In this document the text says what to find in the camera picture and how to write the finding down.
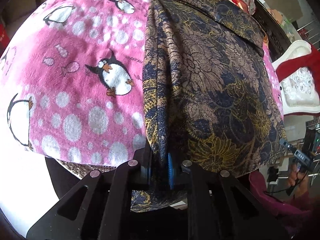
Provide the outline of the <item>magenta right sleeve forearm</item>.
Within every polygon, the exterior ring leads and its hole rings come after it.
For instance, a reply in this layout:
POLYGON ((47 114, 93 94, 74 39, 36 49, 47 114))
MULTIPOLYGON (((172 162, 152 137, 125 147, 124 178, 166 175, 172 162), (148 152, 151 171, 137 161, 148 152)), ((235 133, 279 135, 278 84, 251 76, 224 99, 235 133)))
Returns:
POLYGON ((273 217, 281 222, 291 237, 301 232, 305 226, 310 226, 312 222, 319 222, 319 196, 311 198, 308 177, 293 170, 288 178, 289 185, 293 186, 296 179, 300 179, 301 182, 297 185, 291 200, 285 202, 267 193, 264 177, 259 171, 249 174, 251 193, 273 217))

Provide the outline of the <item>right hand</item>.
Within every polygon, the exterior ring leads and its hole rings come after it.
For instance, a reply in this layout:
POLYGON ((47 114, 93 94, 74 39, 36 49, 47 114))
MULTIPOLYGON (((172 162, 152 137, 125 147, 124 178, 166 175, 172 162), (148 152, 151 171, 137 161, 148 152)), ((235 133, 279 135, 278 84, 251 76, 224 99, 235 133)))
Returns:
POLYGON ((309 177, 307 173, 302 173, 298 171, 297 165, 292 164, 290 168, 289 177, 287 179, 287 183, 289 186, 294 186, 296 184, 296 180, 299 181, 299 184, 295 187, 294 196, 296 198, 301 197, 303 194, 308 192, 309 190, 309 177))

